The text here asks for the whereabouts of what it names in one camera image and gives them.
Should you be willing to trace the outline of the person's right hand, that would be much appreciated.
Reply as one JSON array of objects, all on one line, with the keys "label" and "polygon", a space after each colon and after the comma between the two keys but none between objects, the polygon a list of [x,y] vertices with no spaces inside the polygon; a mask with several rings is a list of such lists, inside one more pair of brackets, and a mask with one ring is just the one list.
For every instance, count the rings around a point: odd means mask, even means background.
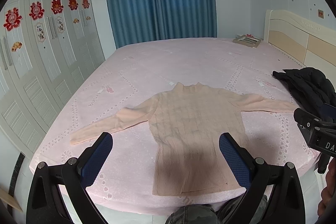
[{"label": "person's right hand", "polygon": [[335,158],[331,160],[326,174],[326,187],[321,192],[322,200],[318,204],[317,214],[319,217],[325,212],[335,190]]}]

